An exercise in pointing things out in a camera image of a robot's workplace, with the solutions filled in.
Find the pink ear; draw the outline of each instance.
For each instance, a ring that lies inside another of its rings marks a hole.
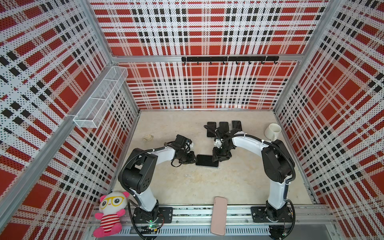
[[[107,196],[107,195],[103,195],[103,196],[101,196],[101,197],[100,197],[100,202],[102,202],[106,196]]]

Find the mesh basket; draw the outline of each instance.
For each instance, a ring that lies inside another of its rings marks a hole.
[[[98,128],[127,76],[126,68],[112,67],[81,107],[74,122],[79,127]]]

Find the black mounting plate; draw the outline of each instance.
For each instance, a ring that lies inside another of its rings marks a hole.
[[[146,218],[142,215],[142,209],[137,207],[135,208],[133,220],[135,223],[148,223]],[[164,216],[164,223],[171,223],[172,222],[172,214],[173,214],[173,208],[172,207],[159,207],[159,213]],[[162,223],[163,218],[159,216],[157,220],[154,223]]]
[[[268,222],[268,223],[270,223],[270,221],[266,218],[265,208],[266,207],[251,207],[251,216],[252,216],[253,222],[256,222],[256,223]],[[284,224],[284,222],[285,223],[292,222],[292,215],[291,215],[291,212],[290,212],[288,207],[281,214],[278,222],[281,222],[282,224]]]

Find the plush toy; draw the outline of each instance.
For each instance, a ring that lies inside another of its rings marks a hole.
[[[97,238],[111,236],[122,229],[119,217],[125,214],[128,192],[112,192],[100,197],[99,211],[95,218],[101,220],[100,227],[93,232]]]

